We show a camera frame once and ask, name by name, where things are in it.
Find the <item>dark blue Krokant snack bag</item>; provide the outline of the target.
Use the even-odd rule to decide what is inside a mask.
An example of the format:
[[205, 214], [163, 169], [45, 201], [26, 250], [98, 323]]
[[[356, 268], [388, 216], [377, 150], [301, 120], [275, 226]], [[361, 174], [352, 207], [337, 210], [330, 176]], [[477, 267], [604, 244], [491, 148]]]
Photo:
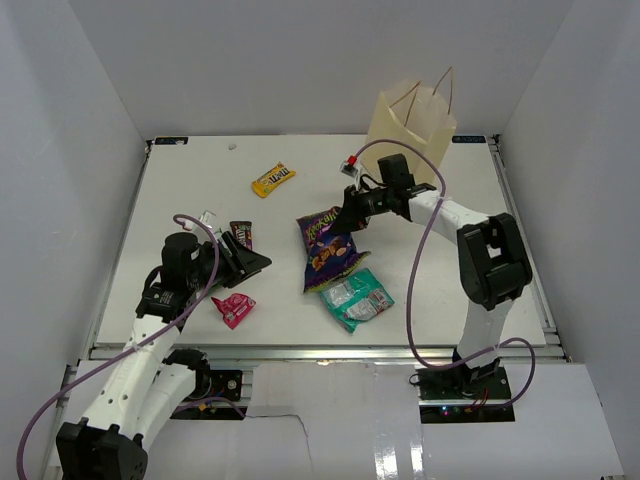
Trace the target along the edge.
[[329, 232], [340, 212], [340, 207], [333, 206], [297, 219], [307, 254], [304, 293], [326, 289], [350, 275], [370, 255], [369, 251], [357, 249], [350, 233]]

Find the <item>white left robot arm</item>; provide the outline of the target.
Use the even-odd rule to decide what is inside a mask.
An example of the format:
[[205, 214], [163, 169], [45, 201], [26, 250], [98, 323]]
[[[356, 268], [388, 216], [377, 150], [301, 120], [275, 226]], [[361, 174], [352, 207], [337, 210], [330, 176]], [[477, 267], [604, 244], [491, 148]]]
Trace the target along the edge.
[[76, 423], [65, 422], [56, 449], [66, 479], [141, 479], [148, 451], [179, 404], [211, 387], [203, 354], [172, 349], [199, 299], [231, 288], [270, 266], [270, 258], [225, 232], [205, 242], [191, 232], [166, 237], [161, 264], [145, 281], [122, 353]]

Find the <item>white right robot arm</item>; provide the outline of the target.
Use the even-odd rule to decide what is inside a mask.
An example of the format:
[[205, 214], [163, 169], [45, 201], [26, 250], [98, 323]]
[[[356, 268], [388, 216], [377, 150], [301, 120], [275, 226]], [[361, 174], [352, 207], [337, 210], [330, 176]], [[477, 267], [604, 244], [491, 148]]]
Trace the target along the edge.
[[348, 186], [341, 212], [331, 225], [333, 234], [360, 231], [369, 219], [392, 212], [434, 231], [457, 248], [459, 278], [469, 303], [461, 340], [455, 347], [451, 384], [461, 397], [484, 391], [499, 367], [497, 349], [506, 318], [532, 281], [529, 257], [515, 218], [490, 216], [445, 197], [443, 187], [418, 184], [404, 155], [378, 161], [379, 186]]

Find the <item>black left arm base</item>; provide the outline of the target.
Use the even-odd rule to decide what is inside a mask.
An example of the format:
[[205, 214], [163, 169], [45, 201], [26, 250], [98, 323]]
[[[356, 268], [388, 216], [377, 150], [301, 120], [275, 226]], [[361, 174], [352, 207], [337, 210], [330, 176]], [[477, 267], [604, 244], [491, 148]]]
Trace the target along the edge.
[[207, 355], [196, 349], [178, 349], [172, 352], [167, 364], [185, 365], [195, 372], [195, 389], [184, 402], [197, 402], [173, 417], [180, 420], [242, 420], [245, 407], [239, 407], [243, 372], [215, 369]]

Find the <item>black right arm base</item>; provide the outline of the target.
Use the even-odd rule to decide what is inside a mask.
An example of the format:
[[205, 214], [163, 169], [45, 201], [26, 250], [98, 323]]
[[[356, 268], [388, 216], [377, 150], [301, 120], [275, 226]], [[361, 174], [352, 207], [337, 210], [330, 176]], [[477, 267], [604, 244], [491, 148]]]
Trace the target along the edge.
[[491, 376], [466, 384], [454, 370], [419, 369], [408, 382], [418, 390], [422, 424], [512, 423], [512, 406], [497, 408], [511, 399], [504, 367]]

